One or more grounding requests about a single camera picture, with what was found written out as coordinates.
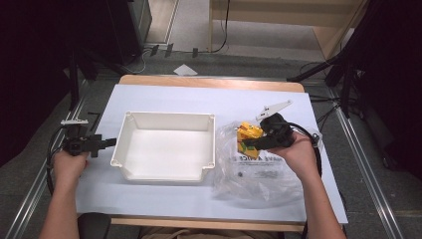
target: wooden table edge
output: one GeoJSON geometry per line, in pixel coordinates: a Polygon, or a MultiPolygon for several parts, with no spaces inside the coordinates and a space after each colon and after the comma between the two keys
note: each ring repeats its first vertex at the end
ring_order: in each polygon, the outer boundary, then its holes
{"type": "Polygon", "coordinates": [[[255,90],[273,92],[294,92],[303,93],[304,86],[299,83],[287,82],[265,82],[253,80],[235,80],[227,78],[194,78],[179,76],[135,76],[125,75],[121,77],[121,85],[143,85],[163,87],[194,87],[194,88],[216,88],[234,90],[255,90]]]}
{"type": "Polygon", "coordinates": [[[178,228],[202,228],[202,229],[227,229],[249,231],[292,231],[302,232],[304,226],[297,223],[274,223],[274,222],[249,222],[249,221],[215,221],[215,220],[186,220],[183,218],[157,219],[157,218],[130,218],[112,217],[112,224],[137,225],[137,226],[161,226],[178,228]]]}

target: person's left hand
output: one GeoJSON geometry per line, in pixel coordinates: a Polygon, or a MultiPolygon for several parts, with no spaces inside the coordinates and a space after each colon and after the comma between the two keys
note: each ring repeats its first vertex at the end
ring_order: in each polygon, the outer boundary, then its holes
{"type": "Polygon", "coordinates": [[[56,187],[76,186],[79,177],[87,166],[88,155],[87,152],[78,156],[71,156],[64,150],[57,152],[53,159],[56,187]]]}

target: white paper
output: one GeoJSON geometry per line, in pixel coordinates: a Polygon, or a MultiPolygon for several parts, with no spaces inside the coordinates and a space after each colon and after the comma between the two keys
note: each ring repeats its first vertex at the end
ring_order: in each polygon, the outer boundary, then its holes
{"type": "Polygon", "coordinates": [[[196,76],[198,75],[197,72],[193,71],[191,68],[189,68],[186,65],[181,65],[176,70],[174,70],[174,73],[179,76],[196,76]]]}

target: yellow object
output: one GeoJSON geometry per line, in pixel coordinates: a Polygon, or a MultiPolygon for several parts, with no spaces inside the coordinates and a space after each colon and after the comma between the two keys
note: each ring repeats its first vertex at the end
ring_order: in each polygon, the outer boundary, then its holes
{"type": "Polygon", "coordinates": [[[260,127],[251,125],[250,123],[243,121],[237,129],[238,151],[254,159],[257,159],[260,152],[256,150],[253,146],[246,146],[245,143],[242,142],[242,140],[246,138],[259,138],[262,135],[263,130],[260,127]]]}

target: human hand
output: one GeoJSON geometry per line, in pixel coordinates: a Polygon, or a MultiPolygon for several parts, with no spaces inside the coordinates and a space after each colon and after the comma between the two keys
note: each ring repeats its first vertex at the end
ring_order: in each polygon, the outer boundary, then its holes
{"type": "Polygon", "coordinates": [[[61,150],[54,155],[54,173],[56,176],[56,188],[76,187],[78,179],[87,166],[87,152],[78,156],[71,156],[61,150]]]}
{"type": "Polygon", "coordinates": [[[319,177],[316,155],[311,140],[299,132],[293,132],[295,142],[290,147],[275,147],[267,151],[285,159],[300,180],[319,177]]]}

